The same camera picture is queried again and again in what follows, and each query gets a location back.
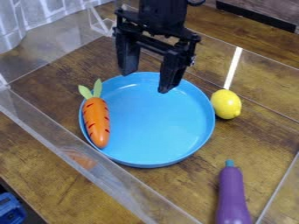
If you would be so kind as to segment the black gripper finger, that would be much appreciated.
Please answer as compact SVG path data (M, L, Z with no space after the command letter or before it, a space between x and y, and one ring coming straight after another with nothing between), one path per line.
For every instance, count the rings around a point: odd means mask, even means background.
M140 58L140 34L138 32L116 31L116 59L120 73L127 76L138 70Z
M186 69L194 63L194 56L194 53L183 49L166 51L160 67L159 93L166 94L179 86Z

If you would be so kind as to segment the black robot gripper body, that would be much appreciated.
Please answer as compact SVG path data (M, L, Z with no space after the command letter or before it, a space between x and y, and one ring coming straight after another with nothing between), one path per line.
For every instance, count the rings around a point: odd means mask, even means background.
M138 44L155 53L183 49L195 52L202 38L184 27L187 8L202 5L202 0L139 0L138 10L119 7L116 28L124 32L140 34Z

